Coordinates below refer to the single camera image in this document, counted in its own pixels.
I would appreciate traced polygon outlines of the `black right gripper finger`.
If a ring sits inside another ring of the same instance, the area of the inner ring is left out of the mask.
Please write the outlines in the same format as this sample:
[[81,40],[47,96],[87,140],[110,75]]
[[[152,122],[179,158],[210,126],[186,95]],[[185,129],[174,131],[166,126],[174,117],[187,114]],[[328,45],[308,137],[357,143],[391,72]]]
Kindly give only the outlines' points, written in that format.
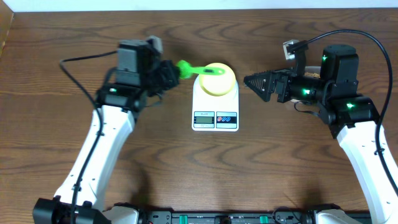
[[263,101],[268,102],[271,100],[271,94],[275,92],[275,83],[268,83],[264,81],[249,81],[246,83],[257,96]]
[[273,70],[268,70],[264,72],[254,73],[244,77],[244,83],[248,85],[256,80],[262,81],[263,83],[272,83],[274,81],[274,75],[276,74]]

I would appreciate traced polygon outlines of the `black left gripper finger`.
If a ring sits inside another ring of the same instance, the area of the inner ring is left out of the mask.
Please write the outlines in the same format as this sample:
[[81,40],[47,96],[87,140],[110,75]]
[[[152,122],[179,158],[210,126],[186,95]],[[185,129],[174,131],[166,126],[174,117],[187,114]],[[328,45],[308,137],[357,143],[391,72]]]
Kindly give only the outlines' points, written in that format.
[[171,60],[164,60],[161,63],[162,73],[167,81],[178,81],[180,77],[179,68]]
[[155,94],[162,95],[165,91],[173,89],[179,85],[179,80],[157,80]]

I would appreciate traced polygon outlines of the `green plastic scoop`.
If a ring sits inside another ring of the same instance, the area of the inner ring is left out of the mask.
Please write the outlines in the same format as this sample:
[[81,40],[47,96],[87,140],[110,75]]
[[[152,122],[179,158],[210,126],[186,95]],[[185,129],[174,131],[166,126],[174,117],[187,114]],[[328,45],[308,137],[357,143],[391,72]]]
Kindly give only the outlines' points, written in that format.
[[189,79],[194,74],[198,75],[223,75],[225,70],[218,67],[193,67],[190,63],[185,60],[180,60],[176,64],[177,68],[180,70],[181,79]]

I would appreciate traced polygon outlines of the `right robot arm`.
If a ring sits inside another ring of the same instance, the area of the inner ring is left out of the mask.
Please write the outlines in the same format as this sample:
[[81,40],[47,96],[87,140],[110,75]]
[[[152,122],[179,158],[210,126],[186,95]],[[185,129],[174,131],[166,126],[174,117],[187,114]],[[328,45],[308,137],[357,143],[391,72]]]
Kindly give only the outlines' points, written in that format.
[[296,50],[293,68],[269,70],[244,78],[244,84],[268,102],[273,93],[279,103],[315,105],[315,116],[353,166],[372,223],[397,223],[397,164],[389,150],[373,101],[357,92],[359,57],[349,45],[324,48],[320,76],[306,76],[305,49]]

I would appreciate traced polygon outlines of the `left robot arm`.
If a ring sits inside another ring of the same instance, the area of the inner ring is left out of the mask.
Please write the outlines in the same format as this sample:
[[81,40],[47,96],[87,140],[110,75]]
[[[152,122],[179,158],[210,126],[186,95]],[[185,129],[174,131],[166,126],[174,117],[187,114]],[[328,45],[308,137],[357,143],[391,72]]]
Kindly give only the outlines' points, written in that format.
[[134,131],[146,99],[161,97],[179,84],[180,72],[162,60],[160,38],[122,40],[114,52],[101,88],[89,97],[93,116],[87,137],[63,184],[52,199],[39,198],[32,211],[35,223],[145,223],[145,216],[128,203],[106,209],[106,189],[119,153]]

